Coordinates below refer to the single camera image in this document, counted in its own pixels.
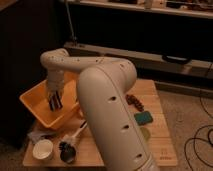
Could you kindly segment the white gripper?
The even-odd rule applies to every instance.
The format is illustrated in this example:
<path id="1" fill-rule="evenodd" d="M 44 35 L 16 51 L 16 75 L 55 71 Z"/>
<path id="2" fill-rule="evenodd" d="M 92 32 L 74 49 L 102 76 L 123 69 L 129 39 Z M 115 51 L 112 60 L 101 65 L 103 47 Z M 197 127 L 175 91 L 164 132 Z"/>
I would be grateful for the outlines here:
<path id="1" fill-rule="evenodd" d="M 47 97 L 51 98 L 55 93 L 58 93 L 59 98 L 62 98 L 64 92 L 64 72 L 61 70 L 48 70 L 46 78 Z"/>

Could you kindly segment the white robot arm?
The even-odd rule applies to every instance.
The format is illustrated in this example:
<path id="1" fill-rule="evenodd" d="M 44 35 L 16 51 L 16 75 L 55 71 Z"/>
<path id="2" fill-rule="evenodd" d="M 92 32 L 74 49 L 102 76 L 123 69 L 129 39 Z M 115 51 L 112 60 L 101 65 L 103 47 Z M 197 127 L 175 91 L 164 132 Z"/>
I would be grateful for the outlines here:
<path id="1" fill-rule="evenodd" d="M 134 64 L 114 57 L 71 57 L 64 49 L 43 53 L 47 99 L 62 107 L 64 73 L 79 74 L 77 99 L 107 171 L 160 171 L 131 113 L 125 94 L 137 80 Z"/>

